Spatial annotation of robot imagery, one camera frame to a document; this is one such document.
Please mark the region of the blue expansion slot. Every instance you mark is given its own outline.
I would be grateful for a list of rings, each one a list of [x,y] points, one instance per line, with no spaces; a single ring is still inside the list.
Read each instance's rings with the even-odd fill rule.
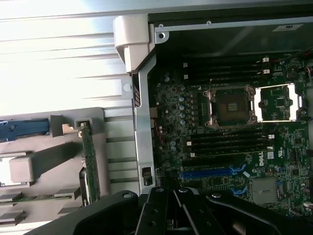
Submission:
[[[183,179],[205,178],[213,176],[229,176],[232,172],[183,172],[180,177]]]

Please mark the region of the silver chipset heatsink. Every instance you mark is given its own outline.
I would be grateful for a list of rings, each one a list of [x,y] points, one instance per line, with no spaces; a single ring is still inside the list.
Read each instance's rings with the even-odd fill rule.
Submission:
[[[252,180],[253,202],[257,205],[277,202],[275,178],[259,178]]]

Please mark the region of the open PC case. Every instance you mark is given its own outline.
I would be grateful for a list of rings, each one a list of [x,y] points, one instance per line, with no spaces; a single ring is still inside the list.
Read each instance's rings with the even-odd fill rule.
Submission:
[[[303,59],[311,68],[306,104],[313,150],[313,5],[303,12],[228,9],[119,16],[113,27],[115,47],[134,80],[141,192],[157,185],[148,76],[164,62],[254,55]]]

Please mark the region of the green RAM stick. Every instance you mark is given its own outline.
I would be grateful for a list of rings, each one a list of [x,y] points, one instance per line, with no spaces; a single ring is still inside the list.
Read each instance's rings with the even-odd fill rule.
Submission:
[[[46,201],[46,200],[75,200],[77,197],[73,195],[66,196],[55,196],[55,195],[37,195],[37,196],[19,196],[14,198],[12,201],[8,202],[9,204],[15,203],[26,203],[26,202],[35,202],[35,201]]]

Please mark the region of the green Dell motherboard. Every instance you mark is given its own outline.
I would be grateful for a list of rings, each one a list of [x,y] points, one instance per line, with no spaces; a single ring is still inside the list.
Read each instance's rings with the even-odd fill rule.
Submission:
[[[253,202],[252,180],[275,178],[277,202],[260,205],[289,217],[313,216],[313,150],[307,90],[311,68],[301,58],[268,55],[189,59],[157,64],[148,76],[155,167],[175,170],[181,186],[200,194],[221,191]],[[293,83],[302,97],[294,122],[205,127],[213,87],[254,88]],[[183,179],[183,172],[232,172]]]

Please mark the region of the grey parts rack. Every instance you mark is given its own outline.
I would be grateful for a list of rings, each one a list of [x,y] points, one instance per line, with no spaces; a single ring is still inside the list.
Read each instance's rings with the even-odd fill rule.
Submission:
[[[106,153],[105,115],[99,108],[61,110],[0,116],[0,120],[47,118],[49,132],[0,142],[0,159],[9,162],[11,183],[0,185],[0,235],[25,233],[80,209],[82,204],[79,172],[82,152],[66,155],[67,142],[81,143],[78,122],[91,123],[96,151],[100,197],[110,194]],[[19,196],[73,195],[75,200],[46,200],[9,204]]]

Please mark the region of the CPU socket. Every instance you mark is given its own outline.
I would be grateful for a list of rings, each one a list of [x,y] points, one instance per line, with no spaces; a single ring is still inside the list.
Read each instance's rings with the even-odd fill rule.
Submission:
[[[213,87],[204,91],[205,127],[218,130],[255,124],[255,95],[256,89],[250,85]]]

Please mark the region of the metal socket cover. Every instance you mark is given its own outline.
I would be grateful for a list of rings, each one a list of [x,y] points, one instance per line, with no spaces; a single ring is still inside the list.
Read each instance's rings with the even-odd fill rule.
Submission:
[[[302,107],[302,97],[293,83],[255,89],[254,111],[260,123],[294,122]]]

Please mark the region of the hard disk with blue carrier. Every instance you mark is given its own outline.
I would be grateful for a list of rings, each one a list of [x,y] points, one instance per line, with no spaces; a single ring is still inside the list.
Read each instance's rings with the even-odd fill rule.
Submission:
[[[47,134],[47,118],[27,120],[0,120],[0,142],[14,141],[16,138],[35,134]]]

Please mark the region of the silver CPU chip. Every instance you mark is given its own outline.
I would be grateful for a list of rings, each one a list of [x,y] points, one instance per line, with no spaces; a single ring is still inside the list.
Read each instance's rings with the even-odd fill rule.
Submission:
[[[6,159],[0,159],[0,185],[7,186],[11,183],[9,162]]]

